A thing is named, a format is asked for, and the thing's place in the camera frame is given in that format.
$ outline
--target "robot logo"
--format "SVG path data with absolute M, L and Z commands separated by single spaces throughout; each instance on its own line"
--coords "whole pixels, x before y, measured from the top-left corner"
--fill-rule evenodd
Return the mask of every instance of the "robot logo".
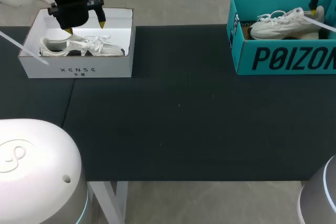
M 9 173 L 19 167 L 19 160 L 30 154 L 34 145 L 22 139 L 13 139 L 0 144 L 0 174 Z

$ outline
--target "black table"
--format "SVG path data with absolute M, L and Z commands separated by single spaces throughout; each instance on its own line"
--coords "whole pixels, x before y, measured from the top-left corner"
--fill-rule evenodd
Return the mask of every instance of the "black table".
M 64 129 L 90 181 L 307 180 L 336 153 L 335 83 L 238 76 L 225 25 L 138 27 L 133 78 L 77 79 Z

